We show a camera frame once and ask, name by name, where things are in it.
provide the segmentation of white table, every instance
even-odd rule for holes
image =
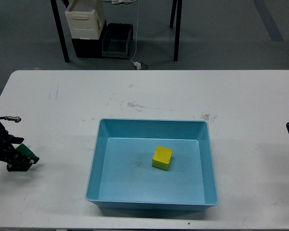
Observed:
[[[0,162],[0,227],[289,229],[289,71],[17,71],[10,134],[40,161]],[[207,120],[219,192],[205,212],[99,209],[85,191],[101,118]]]

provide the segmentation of black table leg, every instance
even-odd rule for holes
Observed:
[[[174,57],[173,60],[175,62],[178,61],[179,55],[179,42],[180,42],[180,27],[181,27],[181,14],[182,14],[182,0],[178,1],[177,5],[177,21],[176,21],[176,28],[175,28],[175,39],[174,39]]]
[[[173,28],[173,22],[174,22],[175,10],[177,8],[177,2],[178,2],[178,0],[172,1],[171,17],[170,17],[170,24],[169,24],[170,28]]]
[[[61,43],[61,48],[62,48],[64,60],[66,63],[68,63],[69,57],[68,57],[66,41],[64,38],[63,29],[62,29],[62,25],[61,25],[61,21],[60,21],[57,2],[56,2],[56,0],[50,0],[50,2],[52,4],[52,8],[53,8],[53,16],[54,16],[54,20],[56,22],[57,31],[58,31],[58,35],[59,35],[59,39],[60,39],[60,43]]]
[[[68,5],[69,5],[69,2],[68,2],[68,0],[63,0],[63,3],[64,3],[64,5],[66,6],[66,8],[68,7]]]

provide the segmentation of blue plastic bin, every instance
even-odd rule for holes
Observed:
[[[168,171],[156,146],[173,150]],[[108,208],[202,211],[218,203],[205,121],[102,119],[86,199]]]

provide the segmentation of white cable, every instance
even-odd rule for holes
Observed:
[[[138,21],[139,21],[139,2],[140,0],[138,1],[138,9],[137,9],[137,27],[136,27],[136,39],[135,39],[135,53],[134,53],[134,56],[131,58],[131,61],[133,64],[135,64],[135,62],[133,61],[133,58],[135,57],[136,55],[136,52],[137,52],[137,34],[138,34]]]
[[[103,0],[103,2],[111,2],[114,5],[118,4],[130,4],[132,2],[136,2],[138,0]]]

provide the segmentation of yellow cube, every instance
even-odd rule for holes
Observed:
[[[172,156],[172,149],[157,146],[152,159],[152,166],[163,170],[168,170]]]

